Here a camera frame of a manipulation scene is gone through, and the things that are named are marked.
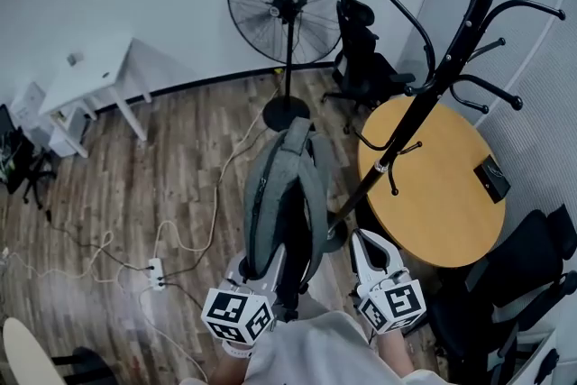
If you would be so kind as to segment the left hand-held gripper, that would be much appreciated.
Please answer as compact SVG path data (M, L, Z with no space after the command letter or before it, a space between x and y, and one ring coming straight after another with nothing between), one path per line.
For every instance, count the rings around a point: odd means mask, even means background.
M287 252L281 243L261 281L243 276L244 255L235 255L217 289L210 289L201 319L210 334L223 341L254 345L270 327L276 290L282 279Z

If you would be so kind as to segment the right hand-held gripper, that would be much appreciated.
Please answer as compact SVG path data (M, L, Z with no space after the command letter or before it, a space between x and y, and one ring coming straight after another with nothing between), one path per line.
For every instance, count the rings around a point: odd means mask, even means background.
M414 324L426 312L426 303L419 281L401 271L398 248L364 229L353 231L351 246L361 316L377 335ZM391 278L397 272L398 277Z

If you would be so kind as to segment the grey backpack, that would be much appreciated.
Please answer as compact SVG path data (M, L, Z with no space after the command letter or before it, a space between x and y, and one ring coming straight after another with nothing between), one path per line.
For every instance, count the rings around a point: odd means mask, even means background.
M307 292L328 241L331 144L311 120L297 117L254 159L244 184L245 257L240 272L259 280L280 246L286 260L276 282L279 319L298 319L298 298Z

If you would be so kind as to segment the black coat rack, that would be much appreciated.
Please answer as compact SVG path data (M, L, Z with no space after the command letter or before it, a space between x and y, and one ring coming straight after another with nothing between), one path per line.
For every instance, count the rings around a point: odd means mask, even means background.
M513 96L508 91L496 87L482 78L463 73L463 68L472 58L476 58L494 48L486 45L477 50L476 46L491 22L499 14L514 7L528 7L550 14L561 21L566 19L566 14L562 9L530 0L508 0L497 6L492 5L493 0L470 0L450 46L441 62L436 64L435 50L423 25L399 0L390 0L390 2L412 23L425 43L424 51L428 69L426 81L422 87L405 85L404 94L411 97L413 102L409 105L408 110L385 144L381 146L374 145L368 142L361 134L357 135L366 146L375 151L380 151L382 156L374 162L369 172L362 178L360 186L352 193L344 206L335 216L329 219L329 232L325 245L327 252L336 252L344 246L349 235L344 219L363 198L368 196L371 188L383 175L387 175L389 178L391 194L394 196L398 194L398 188L393 178L394 161L399 156L416 148L415 145L407 147L409 139L417 133L417 130L432 112L444 92L447 90L453 91L455 83L460 81L471 82L509 103L514 110L519 111L522 109L523 101L519 96Z

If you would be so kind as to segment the person's left forearm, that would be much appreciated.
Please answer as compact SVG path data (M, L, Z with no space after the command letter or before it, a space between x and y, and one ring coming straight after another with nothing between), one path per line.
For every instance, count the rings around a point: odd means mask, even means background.
M250 360L224 354L208 379L208 385L243 385Z

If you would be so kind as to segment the person's right forearm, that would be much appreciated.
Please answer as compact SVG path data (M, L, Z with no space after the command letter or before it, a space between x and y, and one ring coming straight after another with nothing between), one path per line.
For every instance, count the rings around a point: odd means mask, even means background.
M377 335L379 357L400 377L404 378L415 370L408 354L405 339L400 330Z

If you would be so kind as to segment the white wrist band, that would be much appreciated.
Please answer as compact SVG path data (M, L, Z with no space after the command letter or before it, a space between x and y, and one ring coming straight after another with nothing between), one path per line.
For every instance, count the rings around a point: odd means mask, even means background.
M235 359L250 359L253 354L253 346L245 344L234 344L226 340L222 341L224 352Z

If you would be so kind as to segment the round wooden table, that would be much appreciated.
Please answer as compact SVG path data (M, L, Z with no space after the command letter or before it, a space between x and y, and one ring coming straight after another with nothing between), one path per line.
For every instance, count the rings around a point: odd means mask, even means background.
M496 244L506 202L495 203L475 175L492 154L467 119L437 104L412 136L421 147L399 156L367 194L381 227L401 248L444 268L466 266Z

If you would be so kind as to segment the person's white shirt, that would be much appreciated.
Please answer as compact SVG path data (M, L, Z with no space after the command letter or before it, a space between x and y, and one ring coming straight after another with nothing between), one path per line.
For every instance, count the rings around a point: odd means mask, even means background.
M343 311L279 323L253 349L243 385L452 385L416 366L400 378ZM208 379L185 378L179 385L208 385Z

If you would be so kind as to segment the black stool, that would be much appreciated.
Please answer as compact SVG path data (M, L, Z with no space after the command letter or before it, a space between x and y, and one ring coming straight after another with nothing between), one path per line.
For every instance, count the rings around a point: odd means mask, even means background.
M93 350L79 346L71 355L53 356L55 366L71 366L73 373L63 378L66 385L119 385L105 360Z

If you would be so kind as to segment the black item on panel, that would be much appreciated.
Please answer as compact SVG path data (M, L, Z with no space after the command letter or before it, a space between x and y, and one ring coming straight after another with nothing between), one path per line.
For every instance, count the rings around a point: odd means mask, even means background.
M541 361L537 375L534 379L535 385L542 385L545 379L552 374L559 362L559 353L555 348L551 349Z

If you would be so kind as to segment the beige round table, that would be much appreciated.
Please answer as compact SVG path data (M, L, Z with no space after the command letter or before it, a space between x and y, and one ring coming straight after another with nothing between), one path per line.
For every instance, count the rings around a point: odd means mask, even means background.
M21 321L7 318L2 335L6 357L18 385L67 385L52 359Z

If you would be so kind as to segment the white desk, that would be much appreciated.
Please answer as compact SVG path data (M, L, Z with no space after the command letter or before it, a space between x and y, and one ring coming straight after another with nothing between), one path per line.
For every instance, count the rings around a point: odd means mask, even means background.
M110 95L137 137L143 142L147 140L147 133L126 99L120 95L120 80L126 74L132 45L133 36L130 33L116 34L97 43L88 50L83 60L57 72L41 103L39 114L48 116L55 132L84 159L88 157L88 151L69 133L59 117L59 111L74 104L95 121L96 112L88 105L87 99L100 91Z

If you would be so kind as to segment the black standing fan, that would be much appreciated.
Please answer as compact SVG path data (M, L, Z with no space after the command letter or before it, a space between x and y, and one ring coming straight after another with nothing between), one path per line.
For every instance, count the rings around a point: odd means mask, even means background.
M340 0L227 0L236 30L264 57L284 66L284 91L264 107L273 131L308 118L307 104L290 94L292 71L329 56L341 37L336 5Z

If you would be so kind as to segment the white storage boxes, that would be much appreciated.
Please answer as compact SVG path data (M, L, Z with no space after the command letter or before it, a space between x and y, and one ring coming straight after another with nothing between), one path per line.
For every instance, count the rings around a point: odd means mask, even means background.
M75 148L57 133L47 115L40 115L39 110L45 98L45 92L34 81L20 86L10 104L10 114L15 123L23 129L24 134L37 149L52 151L60 158L77 154ZM82 106L73 104L60 111L59 118L69 135L81 142L86 127L86 113Z

